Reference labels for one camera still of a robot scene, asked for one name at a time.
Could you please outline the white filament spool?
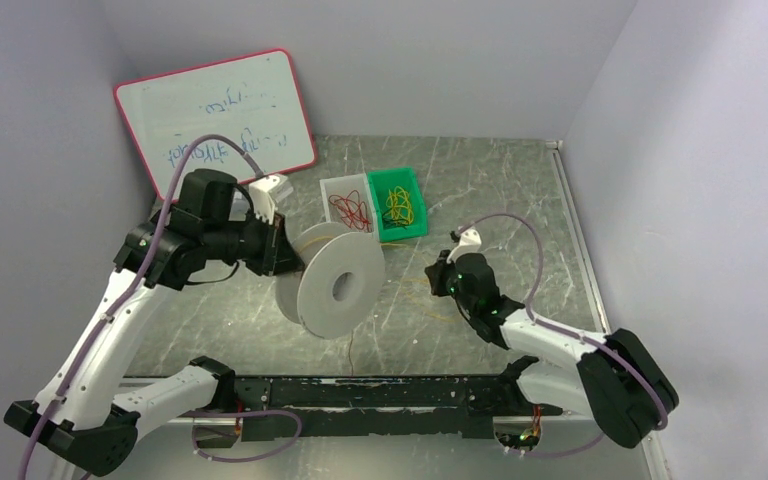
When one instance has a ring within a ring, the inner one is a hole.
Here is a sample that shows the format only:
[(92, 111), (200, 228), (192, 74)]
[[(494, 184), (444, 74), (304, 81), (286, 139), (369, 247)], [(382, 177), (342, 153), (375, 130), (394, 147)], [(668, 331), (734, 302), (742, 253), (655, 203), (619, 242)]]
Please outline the white filament spool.
[(282, 315), (317, 338), (350, 334), (371, 315), (386, 280), (378, 240), (325, 222), (305, 230), (291, 246), (303, 269), (276, 278), (275, 299)]

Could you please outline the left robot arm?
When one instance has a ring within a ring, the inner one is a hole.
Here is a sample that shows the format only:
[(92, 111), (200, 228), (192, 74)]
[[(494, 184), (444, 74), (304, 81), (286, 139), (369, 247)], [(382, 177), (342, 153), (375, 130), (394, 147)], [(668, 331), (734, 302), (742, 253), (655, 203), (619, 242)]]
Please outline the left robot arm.
[(178, 201), (128, 234), (92, 320), (57, 374), (3, 417), (31, 446), (89, 475), (110, 474), (141, 438), (176, 417), (242, 410), (234, 371), (206, 356), (167, 379), (119, 392), (161, 303), (190, 286), (210, 260), (259, 276), (302, 267), (276, 209), (291, 190), (285, 176), (241, 185), (224, 172), (197, 169), (180, 181)]

